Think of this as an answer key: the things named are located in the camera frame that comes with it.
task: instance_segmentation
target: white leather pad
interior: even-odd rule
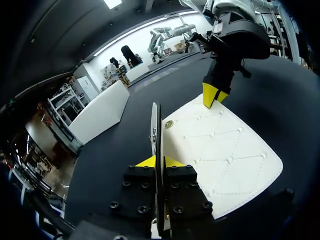
[[[221,103],[211,109],[203,95],[188,102],[166,119],[164,155],[197,172],[197,181],[220,218],[243,206],[280,175],[283,163],[275,152],[240,118]]]

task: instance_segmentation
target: screw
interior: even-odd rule
[[[190,186],[196,188],[198,187],[198,183],[196,181],[193,181],[192,183],[190,183]]]
[[[210,202],[210,201],[206,201],[205,203],[203,203],[202,204],[202,207],[204,208],[204,209],[211,209],[212,208],[212,202]]]
[[[174,122],[172,120],[167,121],[164,125],[164,128],[169,129],[174,125]]]
[[[124,187],[129,187],[129,186],[131,185],[131,183],[130,183],[129,181],[124,181],[124,182],[122,183],[122,185],[123,185]]]
[[[182,206],[176,206],[173,208],[173,212],[175,214],[183,214],[184,213],[184,208]]]
[[[109,206],[111,209],[117,209],[119,207],[119,203],[117,201],[113,201]]]
[[[146,190],[146,189],[148,189],[150,187],[150,184],[149,183],[143,183],[143,184],[141,184],[141,187],[142,187],[142,189]]]
[[[139,206],[138,207],[138,213],[140,214],[146,214],[147,212],[149,212],[149,208],[146,206]]]
[[[172,189],[177,189],[179,187],[179,184],[178,183],[172,183],[171,184],[171,188]]]
[[[113,240],[128,240],[126,236],[115,236]]]

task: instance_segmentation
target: white partition wall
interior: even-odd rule
[[[93,99],[73,120],[69,130],[83,144],[120,122],[129,92],[121,81]]]

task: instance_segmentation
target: white cabinet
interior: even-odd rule
[[[98,95],[97,90],[87,76],[80,77],[77,79],[77,81],[82,87],[84,94],[89,98],[90,101],[92,101]]]

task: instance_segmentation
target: metal shelf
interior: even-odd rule
[[[53,101],[56,98],[60,97],[61,95],[65,94],[66,92],[70,91],[70,88],[63,90],[62,92],[60,92],[58,95],[54,96],[53,98],[51,98],[50,100]]]
[[[67,102],[69,102],[71,99],[73,99],[75,96],[70,96],[68,97],[63,103],[61,103],[59,106],[57,106],[55,109],[58,110],[61,108],[63,105],[65,105]]]

